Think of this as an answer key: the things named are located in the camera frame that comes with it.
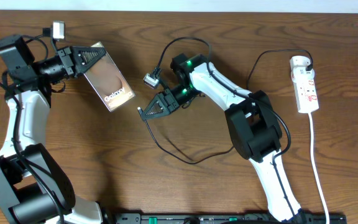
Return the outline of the white power strip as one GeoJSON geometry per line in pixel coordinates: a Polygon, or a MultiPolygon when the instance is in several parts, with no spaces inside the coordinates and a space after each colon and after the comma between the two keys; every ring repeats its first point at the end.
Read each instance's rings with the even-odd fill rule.
{"type": "Polygon", "coordinates": [[[316,86],[313,79],[296,77],[291,74],[293,81],[296,105],[299,113],[312,113],[319,109],[316,86]]]}

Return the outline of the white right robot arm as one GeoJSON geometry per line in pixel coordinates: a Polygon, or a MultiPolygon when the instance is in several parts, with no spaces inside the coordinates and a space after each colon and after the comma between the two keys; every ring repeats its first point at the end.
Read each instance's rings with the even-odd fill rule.
{"type": "Polygon", "coordinates": [[[280,222],[291,222],[301,212],[283,167],[280,140],[288,134],[283,119],[273,110],[263,91],[243,89],[219,72],[202,54],[188,58],[180,54],[172,59],[170,68],[179,85],[170,88],[161,78],[160,67],[144,77],[151,88],[163,86],[140,117],[144,122],[168,116],[179,107],[205,94],[223,111],[232,145],[237,153],[251,162],[265,192],[268,212],[280,222]]]}

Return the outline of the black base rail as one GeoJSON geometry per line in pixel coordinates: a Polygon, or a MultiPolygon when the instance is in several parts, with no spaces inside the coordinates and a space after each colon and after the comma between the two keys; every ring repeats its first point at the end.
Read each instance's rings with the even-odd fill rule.
{"type": "Polygon", "coordinates": [[[207,215],[207,214],[186,214],[186,215],[167,215],[151,214],[142,215],[139,213],[121,213],[115,215],[116,223],[120,224],[219,224],[219,223],[303,223],[321,224],[326,223],[324,215],[312,213],[299,213],[289,221],[278,221],[269,213],[247,213],[237,215],[207,215]]]}

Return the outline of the white USB wall charger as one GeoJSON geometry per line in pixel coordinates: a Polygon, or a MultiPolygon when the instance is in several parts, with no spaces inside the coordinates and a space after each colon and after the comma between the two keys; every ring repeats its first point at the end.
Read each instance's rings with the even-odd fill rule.
{"type": "Polygon", "coordinates": [[[309,65],[311,65],[311,60],[305,56],[296,55],[290,59],[291,80],[293,83],[314,79],[315,72],[312,68],[308,68],[309,65]]]}

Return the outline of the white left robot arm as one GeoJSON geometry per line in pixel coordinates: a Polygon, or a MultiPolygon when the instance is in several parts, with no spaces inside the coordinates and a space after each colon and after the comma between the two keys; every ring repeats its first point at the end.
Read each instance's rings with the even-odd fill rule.
{"type": "Polygon", "coordinates": [[[0,150],[0,209],[9,223],[111,223],[98,202],[75,195],[45,148],[53,85],[76,78],[105,56],[102,47],[69,46],[36,61],[28,35],[0,40],[6,71],[0,80],[9,124],[0,150]]]}

